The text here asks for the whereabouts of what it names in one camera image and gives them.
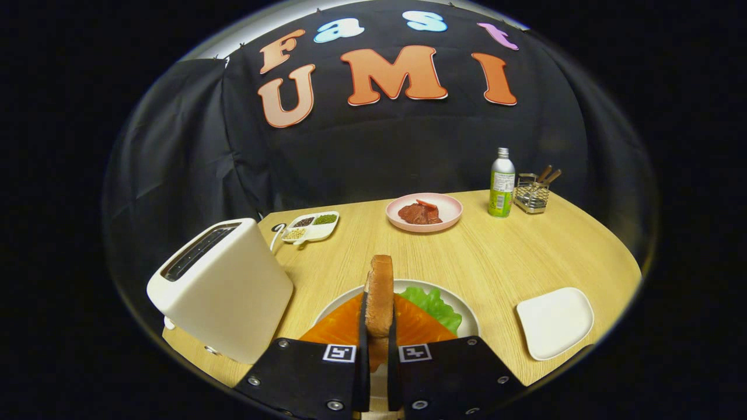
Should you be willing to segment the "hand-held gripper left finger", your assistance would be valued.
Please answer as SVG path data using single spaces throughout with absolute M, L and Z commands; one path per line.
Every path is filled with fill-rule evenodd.
M 291 338 L 272 341 L 233 387 L 276 418 L 354 419 L 370 407 L 370 363 L 365 329 L 366 292 L 351 299 L 357 343 Z

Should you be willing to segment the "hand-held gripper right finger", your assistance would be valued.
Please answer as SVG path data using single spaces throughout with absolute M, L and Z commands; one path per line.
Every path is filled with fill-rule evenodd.
M 403 419 L 492 419 L 526 387 L 481 337 L 449 334 L 411 301 L 395 296 L 389 345 L 389 408 Z

